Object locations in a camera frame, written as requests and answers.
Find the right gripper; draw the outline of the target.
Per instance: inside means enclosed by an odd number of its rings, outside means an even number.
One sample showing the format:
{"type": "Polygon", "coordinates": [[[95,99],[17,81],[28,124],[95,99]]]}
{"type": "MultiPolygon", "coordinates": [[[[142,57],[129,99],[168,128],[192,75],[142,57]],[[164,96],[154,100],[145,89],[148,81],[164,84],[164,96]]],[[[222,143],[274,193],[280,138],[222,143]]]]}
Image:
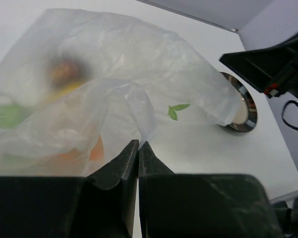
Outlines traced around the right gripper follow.
{"type": "Polygon", "coordinates": [[[298,99],[298,32],[265,49],[227,53],[219,61],[268,98],[298,99]]]}

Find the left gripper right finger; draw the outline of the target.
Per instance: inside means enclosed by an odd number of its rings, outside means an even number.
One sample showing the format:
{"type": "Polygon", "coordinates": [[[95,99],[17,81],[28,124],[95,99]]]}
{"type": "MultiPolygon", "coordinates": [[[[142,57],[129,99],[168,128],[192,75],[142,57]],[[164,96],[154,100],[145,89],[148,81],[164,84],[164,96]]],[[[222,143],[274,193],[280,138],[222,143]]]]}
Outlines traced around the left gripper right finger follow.
{"type": "Polygon", "coordinates": [[[281,238],[258,179],[244,174],[176,174],[139,150],[139,211],[145,238],[281,238]]]}

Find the translucent plastic bag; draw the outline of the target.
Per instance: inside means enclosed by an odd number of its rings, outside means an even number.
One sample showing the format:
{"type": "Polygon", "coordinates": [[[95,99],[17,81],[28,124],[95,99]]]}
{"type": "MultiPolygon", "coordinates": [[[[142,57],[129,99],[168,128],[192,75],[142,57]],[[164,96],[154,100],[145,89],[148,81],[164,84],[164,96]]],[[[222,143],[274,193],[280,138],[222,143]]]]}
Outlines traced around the translucent plastic bag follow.
{"type": "Polygon", "coordinates": [[[228,125],[240,105],[235,88],[178,34],[140,19],[79,9],[46,10],[0,62],[0,105],[28,117],[0,128],[0,176],[85,176],[133,139],[156,131],[173,140],[187,125],[228,125]],[[49,62],[77,56],[90,79],[55,101],[49,62]],[[102,161],[89,153],[101,136],[102,161]],[[56,155],[73,149],[78,158],[56,155]]]}

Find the orange fake fruit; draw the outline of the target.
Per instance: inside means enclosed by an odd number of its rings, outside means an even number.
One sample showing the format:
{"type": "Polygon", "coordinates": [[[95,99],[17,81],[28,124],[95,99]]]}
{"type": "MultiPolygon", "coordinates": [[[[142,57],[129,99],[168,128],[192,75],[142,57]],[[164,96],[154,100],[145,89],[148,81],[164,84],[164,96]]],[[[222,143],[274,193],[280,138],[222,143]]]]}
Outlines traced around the orange fake fruit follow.
{"type": "MultiPolygon", "coordinates": [[[[61,161],[70,161],[75,158],[80,157],[83,155],[82,151],[79,151],[77,149],[73,149],[71,151],[68,151],[63,154],[58,154],[56,155],[56,158],[61,160],[61,161]]],[[[104,159],[104,149],[103,149],[103,142],[101,136],[99,136],[97,143],[95,146],[91,149],[89,153],[89,160],[90,161],[102,161],[104,159]]]]}

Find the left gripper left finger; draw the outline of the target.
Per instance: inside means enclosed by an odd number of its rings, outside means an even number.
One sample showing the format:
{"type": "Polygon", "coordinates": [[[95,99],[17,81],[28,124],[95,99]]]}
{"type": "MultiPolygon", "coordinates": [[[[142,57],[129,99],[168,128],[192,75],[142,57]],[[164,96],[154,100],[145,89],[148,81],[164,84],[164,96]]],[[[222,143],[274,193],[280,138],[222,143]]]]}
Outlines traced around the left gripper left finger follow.
{"type": "Polygon", "coordinates": [[[0,176],[0,238],[130,238],[139,142],[87,177],[0,176]]]}

